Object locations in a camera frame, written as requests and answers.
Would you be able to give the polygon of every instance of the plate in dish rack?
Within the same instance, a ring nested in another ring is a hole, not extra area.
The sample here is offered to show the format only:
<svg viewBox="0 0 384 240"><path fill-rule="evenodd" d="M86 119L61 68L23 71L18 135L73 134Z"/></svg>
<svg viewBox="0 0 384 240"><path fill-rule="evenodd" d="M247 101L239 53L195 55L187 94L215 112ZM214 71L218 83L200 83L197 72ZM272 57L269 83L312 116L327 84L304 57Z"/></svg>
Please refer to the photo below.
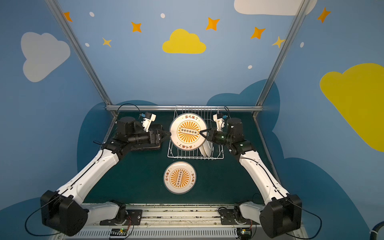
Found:
<svg viewBox="0 0 384 240"><path fill-rule="evenodd" d="M198 149L205 141L200 135L201 130L206 130L204 119L194 113L184 113L173 120L170 125L172 143L179 149L193 151Z"/></svg>
<svg viewBox="0 0 384 240"><path fill-rule="evenodd" d="M164 172L164 185L174 194L184 194L196 183L195 169L187 162L174 162Z"/></svg>

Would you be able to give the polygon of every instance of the yellow star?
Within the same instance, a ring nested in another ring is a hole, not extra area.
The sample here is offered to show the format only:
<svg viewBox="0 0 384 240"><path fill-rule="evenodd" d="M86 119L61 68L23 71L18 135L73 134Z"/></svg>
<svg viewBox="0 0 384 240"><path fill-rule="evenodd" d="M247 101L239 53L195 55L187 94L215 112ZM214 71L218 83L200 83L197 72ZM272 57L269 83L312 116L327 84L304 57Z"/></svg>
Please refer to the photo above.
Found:
<svg viewBox="0 0 384 240"><path fill-rule="evenodd" d="M72 19L70 18L70 12L64 13L64 16L65 16L65 18L66 18L68 21L72 22Z"/></svg>
<svg viewBox="0 0 384 240"><path fill-rule="evenodd" d="M138 23L138 24L135 24L135 23L133 23L133 22L131 22L131 23L132 23L132 25L133 25L133 30L132 30L132 32L134 32L134 31L138 31L138 32L141 33L141 30L140 30L140 25L141 25L141 23Z"/></svg>
<svg viewBox="0 0 384 240"><path fill-rule="evenodd" d="M317 20L321 20L321 22L323 23L325 18L328 16L328 14L330 14L331 12L328 12L325 8L322 12L322 14L318 17Z"/></svg>
<svg viewBox="0 0 384 240"><path fill-rule="evenodd" d="M258 28L255 28L255 32L254 32L253 35L251 36L251 39L253 39L253 38L258 38L258 39L260 39L260 38L262 37L262 33L263 33L264 30L265 30L265 28L264 28L264 29L258 29Z"/></svg>
<svg viewBox="0 0 384 240"><path fill-rule="evenodd" d="M220 19L212 20L212 19L208 18L208 26L205 30L213 29L216 31L216 25L219 22L219 20Z"/></svg>
<svg viewBox="0 0 384 240"><path fill-rule="evenodd" d="M281 39L280 39L280 36L278 36L278 37L277 37L277 42L274 43L274 44L272 44L272 46L273 46L273 45L277 45L277 46L279 46L279 48L280 48L281 43L284 42L284 41L285 41L285 39L281 40Z"/></svg>
<svg viewBox="0 0 384 240"><path fill-rule="evenodd" d="M104 40L103 45L108 45L108 46L111 48L111 46L109 45L109 43L110 43L112 40L107 41L107 40L105 40L104 38L103 38L103 40Z"/></svg>

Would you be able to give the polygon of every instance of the white wire dish rack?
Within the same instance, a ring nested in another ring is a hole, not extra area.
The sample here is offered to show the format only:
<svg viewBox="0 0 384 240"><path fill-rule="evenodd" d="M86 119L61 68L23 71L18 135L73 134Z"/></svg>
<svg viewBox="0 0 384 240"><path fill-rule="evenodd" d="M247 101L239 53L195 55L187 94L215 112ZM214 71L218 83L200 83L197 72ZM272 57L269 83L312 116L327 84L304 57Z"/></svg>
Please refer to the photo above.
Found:
<svg viewBox="0 0 384 240"><path fill-rule="evenodd" d="M175 106L175 113L173 119L177 118L180 114L194 113L204 119L207 124L207 128L216 127L215 121L213 121L213 114L217 114L218 107L212 106ZM177 148L172 141L169 141L168 157L177 159L224 159L223 145L213 144L212 155L204 157L199 149L193 151L185 151Z"/></svg>

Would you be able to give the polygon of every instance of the plate with orange sunburst design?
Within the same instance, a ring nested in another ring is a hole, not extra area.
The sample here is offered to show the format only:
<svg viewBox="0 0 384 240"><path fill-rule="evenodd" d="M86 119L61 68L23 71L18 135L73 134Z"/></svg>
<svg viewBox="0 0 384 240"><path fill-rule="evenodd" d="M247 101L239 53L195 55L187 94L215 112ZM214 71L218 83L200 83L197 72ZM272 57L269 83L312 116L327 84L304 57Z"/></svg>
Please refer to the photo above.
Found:
<svg viewBox="0 0 384 240"><path fill-rule="evenodd" d="M193 151L198 149L205 141L200 135L201 130L206 130L204 119L194 113L184 113L173 120L170 125L172 143L179 149Z"/></svg>
<svg viewBox="0 0 384 240"><path fill-rule="evenodd" d="M164 185L174 194L184 194L196 183L195 169L187 162L174 162L164 172Z"/></svg>

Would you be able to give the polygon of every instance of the green table surface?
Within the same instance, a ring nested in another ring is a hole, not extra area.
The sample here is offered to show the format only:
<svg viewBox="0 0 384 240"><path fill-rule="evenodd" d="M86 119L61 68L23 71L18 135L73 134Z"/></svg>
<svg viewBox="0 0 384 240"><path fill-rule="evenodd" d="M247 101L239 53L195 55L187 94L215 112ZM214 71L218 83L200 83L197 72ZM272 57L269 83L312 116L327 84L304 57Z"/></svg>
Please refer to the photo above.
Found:
<svg viewBox="0 0 384 240"><path fill-rule="evenodd" d="M174 112L152 113L157 115L154 123L160 123L164 130L169 130ZM119 118L123 116L137 118L138 114L120 112ZM231 117L242 120L245 138L251 141L272 172L251 113L231 113ZM174 159L167 157L168 144L169 140L166 140L159 150L129 152L93 187L85 202L116 200L127 204L233 204L252 200L253 197L255 203L263 203L252 178L226 147L224 159ZM180 195L168 191L163 183L165 169L177 161L190 163L197 176L194 187Z"/></svg>

